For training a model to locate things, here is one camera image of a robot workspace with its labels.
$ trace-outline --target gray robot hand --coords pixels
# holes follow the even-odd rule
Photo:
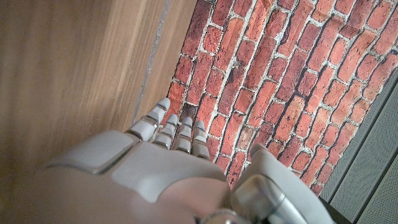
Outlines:
[[[164,98],[125,133],[106,131],[52,159],[16,188],[9,223],[331,223],[311,191],[262,145],[231,191],[209,161],[205,127],[173,140]]]

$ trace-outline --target metal grate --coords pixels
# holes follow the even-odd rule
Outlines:
[[[395,158],[358,224],[398,223],[398,157]]]
[[[343,157],[338,161],[336,167],[333,169],[331,176],[324,186],[320,196],[328,203],[331,202],[336,189],[339,187],[340,181],[343,178],[345,172],[348,170],[353,157],[358,152],[359,148],[362,145],[362,142],[365,140],[366,136],[368,135],[369,129],[372,127],[373,123],[379,116],[380,110],[384,106],[384,102],[388,99],[389,93],[391,88],[398,81],[398,70],[393,72],[391,75],[391,79],[387,82],[383,88],[383,91],[377,96],[374,100],[373,104],[371,105],[367,115],[365,116],[364,121],[360,125],[358,131],[355,134],[355,137],[348,145],[347,149],[345,150]]]
[[[354,222],[398,144],[398,86],[394,88],[330,205]]]

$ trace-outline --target robot finger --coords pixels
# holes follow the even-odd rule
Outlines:
[[[169,108],[170,100],[168,98],[163,98],[150,112],[134,123],[127,132],[137,136],[143,141],[149,141],[152,139],[157,126],[163,120]]]
[[[180,132],[175,139],[174,150],[180,150],[188,154],[191,153],[191,133],[192,133],[192,119],[184,118],[180,128]]]
[[[203,121],[197,121],[195,123],[191,154],[199,158],[210,160],[209,150],[207,148],[207,135],[205,133],[205,124]]]
[[[155,140],[152,142],[161,147],[170,149],[172,144],[172,139],[174,136],[175,127],[177,125],[177,115],[171,114],[163,126],[162,130],[157,134]]]

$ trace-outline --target brick wall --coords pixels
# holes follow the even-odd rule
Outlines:
[[[169,113],[233,185],[255,142],[319,194],[397,66],[397,1],[198,0]]]

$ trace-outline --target wooden panel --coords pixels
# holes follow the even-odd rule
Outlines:
[[[139,111],[136,114],[137,119],[161,99],[161,96],[153,94],[153,91],[166,95],[184,41],[180,37],[187,33],[195,5],[196,1],[172,0],[170,2],[161,40],[155,53],[154,65],[148,77]]]
[[[50,157],[96,133],[129,127],[164,5],[165,0],[2,3],[0,210],[12,185]],[[192,16],[177,14],[186,21]],[[184,29],[174,36],[178,50]],[[177,60],[166,62],[173,67]],[[164,91],[148,86],[144,93],[159,99],[168,85]]]

